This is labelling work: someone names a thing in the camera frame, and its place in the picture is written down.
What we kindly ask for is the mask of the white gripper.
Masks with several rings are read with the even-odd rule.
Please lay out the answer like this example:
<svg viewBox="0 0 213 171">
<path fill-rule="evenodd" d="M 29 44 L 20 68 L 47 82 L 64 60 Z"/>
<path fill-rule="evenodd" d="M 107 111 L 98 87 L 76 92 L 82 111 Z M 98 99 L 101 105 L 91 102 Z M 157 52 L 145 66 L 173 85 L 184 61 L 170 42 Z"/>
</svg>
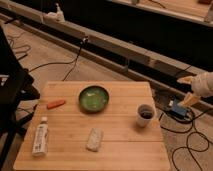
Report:
<svg viewBox="0 0 213 171">
<path fill-rule="evenodd" d="M 189 107 L 196 104 L 200 97 L 210 97 L 213 96 L 213 72 L 205 72 L 198 74 L 195 77 L 186 76 L 177 79 L 180 84 L 191 84 L 191 88 L 194 93 L 188 92 L 184 97 L 181 105 L 183 107 Z"/>
</svg>

